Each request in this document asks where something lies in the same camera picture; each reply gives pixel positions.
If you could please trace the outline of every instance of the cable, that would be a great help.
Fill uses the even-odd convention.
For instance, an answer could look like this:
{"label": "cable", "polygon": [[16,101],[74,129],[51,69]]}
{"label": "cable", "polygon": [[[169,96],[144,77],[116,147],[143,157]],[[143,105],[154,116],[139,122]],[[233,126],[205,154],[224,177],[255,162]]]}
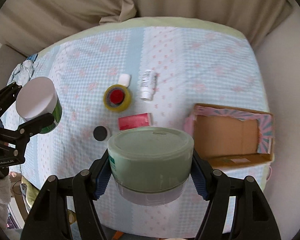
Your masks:
{"label": "cable", "polygon": [[17,182],[15,182],[15,184],[13,184],[13,186],[12,186],[12,191],[13,191],[13,193],[16,194],[16,195],[22,195],[22,193],[15,193],[15,192],[14,192],[14,189],[13,189],[14,186],[15,186],[19,181],[21,181],[21,179],[18,180]]}

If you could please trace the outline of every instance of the tape roll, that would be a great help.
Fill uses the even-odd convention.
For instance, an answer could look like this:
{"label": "tape roll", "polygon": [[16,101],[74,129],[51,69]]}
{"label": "tape roll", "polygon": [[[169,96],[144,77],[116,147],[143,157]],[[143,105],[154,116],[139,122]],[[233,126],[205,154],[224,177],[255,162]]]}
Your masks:
{"label": "tape roll", "polygon": [[[111,97],[111,94],[116,90],[120,90],[124,94],[123,100],[118,104],[116,104],[116,101],[113,101],[113,99]],[[113,85],[106,90],[106,92],[103,96],[103,103],[104,103],[105,107],[107,109],[109,109],[110,111],[114,111],[117,113],[122,112],[122,111],[126,110],[129,107],[129,105],[131,104],[131,94],[125,86],[122,86],[119,84]]]}

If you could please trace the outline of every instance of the white eraser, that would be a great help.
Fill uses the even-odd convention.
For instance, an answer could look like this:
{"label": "white eraser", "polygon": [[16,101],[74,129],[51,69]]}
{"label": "white eraser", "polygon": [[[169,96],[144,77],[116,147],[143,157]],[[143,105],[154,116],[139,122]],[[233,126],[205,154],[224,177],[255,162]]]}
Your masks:
{"label": "white eraser", "polygon": [[121,74],[119,77],[118,84],[127,88],[130,85],[130,79],[131,78],[129,74]]}

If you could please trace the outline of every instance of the floor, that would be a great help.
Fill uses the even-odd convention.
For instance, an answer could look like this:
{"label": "floor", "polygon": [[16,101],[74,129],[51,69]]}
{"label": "floor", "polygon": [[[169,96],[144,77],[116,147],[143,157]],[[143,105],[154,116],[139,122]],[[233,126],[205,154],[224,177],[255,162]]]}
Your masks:
{"label": "floor", "polygon": [[[108,240],[111,240],[112,236],[115,234],[116,231],[104,226],[102,226],[102,228],[103,228],[103,232],[106,235],[106,238]],[[72,232],[73,240],[81,240],[77,223],[71,225],[71,232]],[[123,236],[120,237],[120,240],[156,240],[156,238],[123,234]]]}

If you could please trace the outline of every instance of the blue gripper pad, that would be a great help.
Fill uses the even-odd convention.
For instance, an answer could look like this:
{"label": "blue gripper pad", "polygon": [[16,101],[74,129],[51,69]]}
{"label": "blue gripper pad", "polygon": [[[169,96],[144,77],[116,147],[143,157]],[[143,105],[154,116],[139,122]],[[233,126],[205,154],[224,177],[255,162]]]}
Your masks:
{"label": "blue gripper pad", "polygon": [[207,192],[206,179],[194,158],[191,164],[191,177],[198,195],[202,196],[204,200],[207,200],[209,193]]}
{"label": "blue gripper pad", "polygon": [[100,175],[96,179],[96,191],[93,193],[96,199],[99,199],[106,191],[109,179],[111,177],[111,168],[109,159],[107,159],[106,164],[102,167]]}

